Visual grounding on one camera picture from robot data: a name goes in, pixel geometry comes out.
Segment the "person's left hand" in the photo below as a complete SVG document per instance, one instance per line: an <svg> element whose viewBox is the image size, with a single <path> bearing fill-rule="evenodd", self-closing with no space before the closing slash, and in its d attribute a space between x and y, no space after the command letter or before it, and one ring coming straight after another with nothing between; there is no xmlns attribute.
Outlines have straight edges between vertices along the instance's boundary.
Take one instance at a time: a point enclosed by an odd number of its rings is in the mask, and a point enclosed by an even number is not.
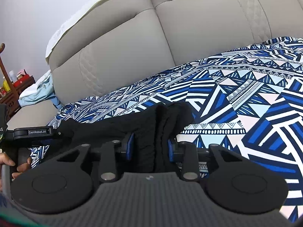
<svg viewBox="0 0 303 227"><path fill-rule="evenodd" d="M16 179L19 175L31 169L31 162L31 157L28 157L27 162L19 165L16 169L17 172L12 173L12 178ZM6 153L1 153L1 165L15 166L15 162Z"/></svg>

